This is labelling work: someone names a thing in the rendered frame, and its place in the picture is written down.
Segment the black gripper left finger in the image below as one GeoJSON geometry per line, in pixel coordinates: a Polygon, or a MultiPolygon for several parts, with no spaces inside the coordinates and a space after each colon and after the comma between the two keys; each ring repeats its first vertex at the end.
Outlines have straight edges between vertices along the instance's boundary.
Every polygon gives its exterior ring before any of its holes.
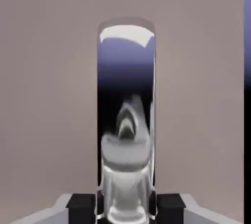
{"type": "Polygon", "coordinates": [[[54,205],[10,224],[94,224],[95,195],[62,194],[54,205]]]}

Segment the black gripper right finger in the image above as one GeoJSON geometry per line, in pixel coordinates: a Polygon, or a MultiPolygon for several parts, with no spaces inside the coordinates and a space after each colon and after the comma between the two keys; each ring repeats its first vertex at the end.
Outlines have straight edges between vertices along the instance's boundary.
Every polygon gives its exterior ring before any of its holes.
{"type": "Polygon", "coordinates": [[[158,194],[157,224],[242,224],[197,204],[191,194],[158,194]]]}

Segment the shiny curved metal handle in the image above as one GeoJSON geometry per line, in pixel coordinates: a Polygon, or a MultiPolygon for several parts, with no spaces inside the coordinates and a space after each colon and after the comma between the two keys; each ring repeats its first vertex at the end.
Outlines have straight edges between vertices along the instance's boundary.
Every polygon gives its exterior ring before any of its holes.
{"type": "Polygon", "coordinates": [[[156,219],[155,64],[152,21],[115,17],[100,23],[95,224],[156,219]]]}

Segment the taupe painted cabinet door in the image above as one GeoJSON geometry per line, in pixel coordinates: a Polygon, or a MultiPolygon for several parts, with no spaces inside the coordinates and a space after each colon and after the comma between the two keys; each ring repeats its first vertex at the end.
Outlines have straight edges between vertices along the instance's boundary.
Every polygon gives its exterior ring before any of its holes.
{"type": "Polygon", "coordinates": [[[97,184],[102,21],[156,33],[156,188],[244,220],[243,0],[0,0],[0,224],[97,184]]]}

